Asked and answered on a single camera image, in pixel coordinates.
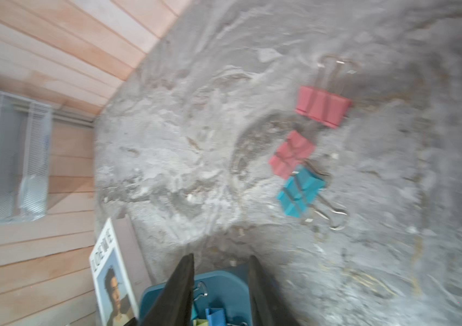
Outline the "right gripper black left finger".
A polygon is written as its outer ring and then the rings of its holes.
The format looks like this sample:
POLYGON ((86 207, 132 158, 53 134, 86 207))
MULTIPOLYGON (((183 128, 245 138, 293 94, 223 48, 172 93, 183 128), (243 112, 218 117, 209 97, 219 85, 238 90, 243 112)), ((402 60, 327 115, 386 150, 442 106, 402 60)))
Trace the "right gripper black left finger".
POLYGON ((139 325, 191 325, 194 302, 194 255, 182 257, 161 289, 142 295, 139 325))

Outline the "blue binder clip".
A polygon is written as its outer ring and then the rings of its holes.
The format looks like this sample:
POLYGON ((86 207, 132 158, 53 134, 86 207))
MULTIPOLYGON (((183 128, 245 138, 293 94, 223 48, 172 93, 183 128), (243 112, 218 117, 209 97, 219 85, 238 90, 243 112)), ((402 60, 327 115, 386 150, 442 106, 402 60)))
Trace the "blue binder clip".
POLYGON ((209 326, 226 326, 225 310, 223 308, 206 308, 206 319, 209 326))

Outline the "teal storage tray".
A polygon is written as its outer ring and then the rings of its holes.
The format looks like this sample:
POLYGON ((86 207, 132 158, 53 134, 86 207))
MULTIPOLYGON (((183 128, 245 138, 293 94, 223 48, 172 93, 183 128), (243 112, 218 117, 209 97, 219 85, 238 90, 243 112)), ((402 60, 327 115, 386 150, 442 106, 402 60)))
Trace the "teal storage tray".
MULTIPOLYGON (((150 288, 161 289, 163 284, 150 288)), ((253 324, 247 264, 202 274, 194 272, 191 325, 194 319, 206 319, 206 308, 223 308, 227 325, 253 324)))

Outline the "yellow binder clip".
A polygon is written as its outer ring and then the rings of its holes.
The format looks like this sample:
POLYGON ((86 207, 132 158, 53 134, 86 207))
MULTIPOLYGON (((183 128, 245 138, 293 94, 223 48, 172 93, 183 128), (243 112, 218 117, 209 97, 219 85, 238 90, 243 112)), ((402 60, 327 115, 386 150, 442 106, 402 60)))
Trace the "yellow binder clip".
POLYGON ((194 319, 192 321, 193 326, 209 326, 209 322, 206 319, 194 319))

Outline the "pink binder clip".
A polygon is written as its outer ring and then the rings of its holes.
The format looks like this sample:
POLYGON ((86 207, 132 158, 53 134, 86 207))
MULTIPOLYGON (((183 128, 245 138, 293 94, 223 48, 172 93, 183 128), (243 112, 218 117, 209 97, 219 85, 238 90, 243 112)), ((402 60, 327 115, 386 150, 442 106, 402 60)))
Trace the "pink binder clip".
POLYGON ((314 84, 301 86, 298 91, 296 113, 324 126, 338 128, 353 104, 342 94, 346 79, 357 70, 358 65, 350 59, 323 55, 317 61, 314 84))
POLYGON ((289 133, 274 155, 269 160, 272 172, 288 179, 296 167, 307 159, 315 150, 315 144, 293 130, 289 133))

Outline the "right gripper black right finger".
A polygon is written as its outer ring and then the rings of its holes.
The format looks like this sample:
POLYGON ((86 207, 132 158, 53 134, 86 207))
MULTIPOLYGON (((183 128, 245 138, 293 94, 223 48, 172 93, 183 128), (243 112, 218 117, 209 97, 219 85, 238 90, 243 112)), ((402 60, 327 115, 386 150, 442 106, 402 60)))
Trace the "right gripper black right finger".
POLYGON ((282 299, 276 285, 259 259, 251 255, 248 260, 248 286, 253 325, 299 325, 282 299))

